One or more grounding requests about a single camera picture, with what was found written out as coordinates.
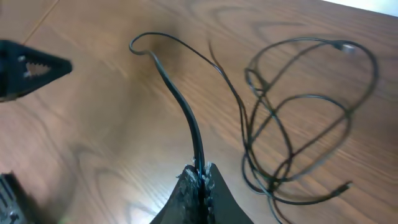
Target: thin wire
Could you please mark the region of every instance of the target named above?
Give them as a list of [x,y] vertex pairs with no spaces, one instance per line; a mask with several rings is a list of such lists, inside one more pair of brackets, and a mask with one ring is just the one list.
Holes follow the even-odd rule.
[[[237,91],[235,90],[234,86],[230,82],[228,76],[224,72],[223,67],[220,65],[220,63],[218,63],[217,59],[215,58],[215,55],[214,55],[214,52],[213,52],[213,49],[212,49],[210,43],[209,43],[209,50],[210,50],[210,54],[211,54],[211,57],[212,57],[214,63],[211,62],[210,60],[208,60],[206,57],[204,57],[199,52],[197,52],[195,49],[191,48],[186,43],[182,42],[181,40],[179,40],[176,37],[173,37],[171,35],[160,33],[160,32],[146,32],[146,33],[143,33],[143,34],[137,36],[130,43],[130,51],[132,53],[136,54],[136,55],[147,54],[147,55],[150,55],[154,59],[156,68],[158,69],[160,75],[162,76],[165,84],[167,85],[169,90],[173,93],[174,97],[176,98],[176,100],[180,104],[180,106],[181,106],[181,108],[182,108],[182,110],[183,110],[183,112],[184,112],[184,114],[185,114],[185,116],[187,118],[187,121],[188,121],[188,123],[190,125],[191,134],[192,134],[192,141],[193,141],[193,148],[194,148],[195,159],[196,159],[195,160],[195,167],[199,170],[200,174],[203,173],[203,166],[205,164],[205,158],[204,158],[203,146],[202,146],[202,143],[201,143],[200,133],[199,133],[199,129],[198,129],[198,125],[197,125],[196,119],[193,116],[193,113],[192,113],[188,103],[185,101],[185,99],[183,98],[181,93],[177,90],[177,88],[171,82],[171,80],[169,79],[169,76],[165,72],[163,66],[161,65],[161,63],[159,61],[159,59],[154,55],[154,53],[149,51],[149,50],[136,51],[136,50],[133,49],[133,47],[132,47],[133,43],[137,39],[139,39],[140,37],[142,37],[144,35],[162,35],[162,36],[169,37],[169,38],[171,38],[173,40],[176,40],[177,42],[180,42],[181,44],[183,44],[184,46],[186,46],[187,48],[192,50],[194,53],[199,55],[202,59],[206,60],[225,79],[226,83],[228,84],[230,90],[232,91],[232,93],[233,93],[233,95],[234,95],[234,97],[236,99],[236,102],[237,102],[237,104],[239,106],[239,118],[240,118],[240,122],[241,122],[241,134],[242,134],[242,140],[243,140],[243,147],[245,149],[245,153],[243,155],[242,164],[241,164],[243,179],[245,180],[245,182],[248,184],[248,186],[253,191],[255,191],[258,194],[264,194],[264,195],[268,196],[268,203],[269,203],[269,206],[270,206],[271,213],[272,213],[272,215],[275,217],[275,219],[279,223],[282,223],[282,222],[281,222],[281,220],[279,219],[279,217],[276,215],[276,213],[274,211],[274,208],[275,208],[277,210],[277,212],[280,213],[280,210],[277,207],[276,201],[282,202],[282,203],[286,203],[286,204],[289,204],[289,205],[313,205],[313,204],[316,204],[316,203],[324,202],[324,201],[329,200],[329,199],[331,199],[333,197],[337,197],[340,194],[342,194],[344,191],[349,189],[349,187],[351,185],[351,182],[347,182],[347,183],[343,184],[342,186],[338,187],[334,191],[330,192],[328,195],[325,195],[325,196],[322,196],[322,197],[319,197],[319,198],[315,198],[314,200],[306,201],[306,202],[290,201],[290,200],[286,200],[286,199],[280,198],[278,196],[275,196],[275,194],[274,194],[274,192],[276,192],[277,189],[283,183],[289,182],[289,181],[293,181],[293,180],[297,180],[301,176],[311,172],[312,170],[316,169],[318,166],[322,165],[323,162],[325,160],[327,160],[333,154],[333,152],[335,152],[338,149],[338,147],[347,138],[347,136],[349,134],[349,131],[351,130],[351,125],[352,125],[351,117],[352,117],[354,111],[356,109],[358,109],[361,106],[361,104],[363,104],[363,102],[365,102],[369,98],[371,93],[374,91],[374,89],[376,87],[376,84],[377,84],[377,80],[379,78],[379,69],[378,69],[378,65],[377,65],[377,60],[376,60],[375,56],[373,55],[373,53],[370,50],[368,50],[366,47],[363,47],[362,45],[360,45],[360,44],[358,44],[356,42],[352,42],[352,41],[348,41],[348,40],[325,40],[325,39],[317,39],[317,38],[311,38],[311,37],[302,37],[302,38],[294,38],[294,39],[284,40],[282,42],[278,42],[278,43],[272,44],[272,45],[262,49],[251,60],[248,68],[245,68],[245,70],[244,70],[246,82],[251,87],[255,97],[257,98],[256,103],[254,105],[254,108],[253,108],[253,110],[251,112],[251,115],[250,115],[250,117],[248,119],[248,115],[247,115],[247,112],[246,112],[246,107],[245,107],[241,97],[238,95]],[[286,43],[298,42],[298,41],[315,41],[315,42],[319,42],[319,43],[302,50],[296,56],[294,56],[291,60],[289,60],[287,62],[287,64],[280,70],[280,72],[276,75],[276,77],[271,82],[267,82],[265,79],[263,79],[263,77],[261,76],[261,74],[259,72],[259,69],[258,69],[258,61],[259,61],[260,57],[265,52],[267,52],[269,49],[271,49],[273,47],[277,47],[278,45],[282,45],[282,44],[286,44]],[[332,99],[332,98],[330,98],[328,96],[317,95],[317,94],[302,94],[302,95],[291,96],[291,97],[288,97],[285,100],[283,100],[276,107],[273,107],[271,105],[271,103],[269,102],[267,96],[266,96],[267,92],[275,85],[275,83],[288,70],[288,68],[294,62],[296,62],[301,56],[307,54],[311,50],[315,50],[315,49],[317,49],[319,47],[326,46],[326,45],[332,45],[332,46],[334,46],[334,48],[336,48],[338,50],[343,50],[345,45],[355,46],[355,47],[361,49],[369,57],[369,59],[371,61],[372,68],[373,68],[373,70],[372,70],[372,79],[371,79],[371,81],[370,81],[370,83],[368,85],[368,88],[365,91],[364,95],[353,106],[351,106],[349,108],[345,108],[342,104],[340,104],[339,102],[337,102],[336,100],[334,100],[334,99]],[[254,74],[255,77],[259,80],[259,83],[261,84],[261,88],[255,88],[254,87],[253,82],[251,80],[251,74]],[[301,99],[301,98],[313,98],[313,99],[318,99],[318,100],[319,99],[325,100],[325,101],[330,102],[330,103],[336,105],[337,107],[341,108],[341,110],[343,111],[343,114],[335,122],[333,122],[331,125],[329,125],[329,127],[325,128],[320,134],[315,136],[315,138],[310,140],[308,143],[304,144],[296,152],[293,152],[293,147],[292,147],[292,144],[290,142],[289,135],[287,134],[282,121],[279,119],[279,117],[277,115],[277,112],[286,103],[288,103],[288,102],[290,102],[292,100]],[[262,124],[259,126],[259,128],[257,130],[254,130],[254,121],[256,119],[256,113],[257,113],[257,110],[258,110],[260,105],[265,107],[265,109],[270,113],[270,115],[262,122]],[[280,129],[280,131],[281,131],[281,133],[283,135],[283,138],[284,138],[284,141],[285,141],[285,144],[286,144],[286,147],[287,147],[287,152],[288,152],[286,160],[279,165],[279,167],[275,170],[275,172],[272,175],[268,174],[266,171],[264,171],[264,169],[259,165],[259,163],[257,162],[257,159],[256,159],[256,155],[255,155],[255,153],[253,151],[253,148],[252,148],[255,140],[258,138],[260,133],[267,126],[267,124],[269,123],[269,121],[271,119],[274,119],[276,121],[276,123],[277,123],[277,125],[278,125],[278,127],[279,127],[279,129]],[[313,143],[315,143],[317,140],[319,140],[321,137],[323,137],[326,133],[328,133],[333,128],[335,128],[343,120],[346,120],[346,128],[345,128],[340,140],[334,146],[332,146],[329,150],[327,150],[326,153],[322,154],[317,160],[315,160],[315,162],[313,164],[310,164],[309,166],[307,166],[306,168],[304,168],[303,170],[301,170],[297,174],[294,174],[294,175],[288,177],[291,165],[292,165],[293,160],[294,160],[294,157],[296,155],[300,154],[301,152],[303,152],[304,150],[306,150],[306,148],[311,146]],[[251,173],[252,173],[253,177],[255,178],[258,187],[255,186],[253,183],[251,183],[249,181],[247,175],[246,175],[246,171],[245,171],[246,162],[249,162],[249,167],[250,167]],[[285,170],[284,170],[284,172],[282,174],[282,177],[278,177],[279,176],[279,172],[284,167],[286,167],[286,168],[285,168]],[[260,181],[260,178],[262,178],[267,183],[267,187],[264,186],[264,184]]]

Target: wooden surface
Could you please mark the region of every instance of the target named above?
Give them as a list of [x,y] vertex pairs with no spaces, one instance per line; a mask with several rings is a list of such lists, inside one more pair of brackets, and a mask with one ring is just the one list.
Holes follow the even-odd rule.
[[[22,99],[0,105],[0,172],[12,170],[50,222],[149,223],[193,156],[188,125],[148,57],[129,41],[145,31],[176,35],[209,56],[207,38],[248,107],[254,98],[243,68],[273,42],[315,36],[349,39],[371,49],[381,66],[376,92],[354,117],[340,150],[321,168],[283,191],[323,195],[352,180],[338,198],[307,207],[280,205],[294,223],[394,223],[398,165],[398,19],[311,0],[3,0],[0,37],[69,58],[74,71]],[[270,79],[306,45],[262,59]],[[238,107],[217,72],[187,49],[161,37],[140,40],[163,61],[200,123],[205,157],[219,167],[236,201],[255,223],[275,223],[266,198],[240,173]],[[370,79],[365,56],[324,48],[304,57],[270,93],[323,93],[346,105]],[[328,103],[301,100],[280,117],[295,147],[340,115]],[[294,164],[303,168],[332,144],[344,124]],[[272,171],[286,151],[272,123],[257,154]]]

